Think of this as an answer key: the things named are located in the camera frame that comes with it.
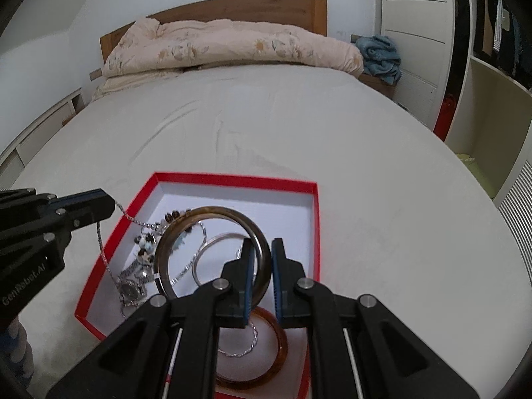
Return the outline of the blue gloved left hand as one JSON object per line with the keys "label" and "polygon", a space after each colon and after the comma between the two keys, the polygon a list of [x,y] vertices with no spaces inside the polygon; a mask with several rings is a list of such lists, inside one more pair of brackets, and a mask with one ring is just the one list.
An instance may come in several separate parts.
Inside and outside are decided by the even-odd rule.
{"label": "blue gloved left hand", "polygon": [[33,350],[27,332],[15,318],[1,331],[1,358],[24,388],[28,388],[34,373]]}

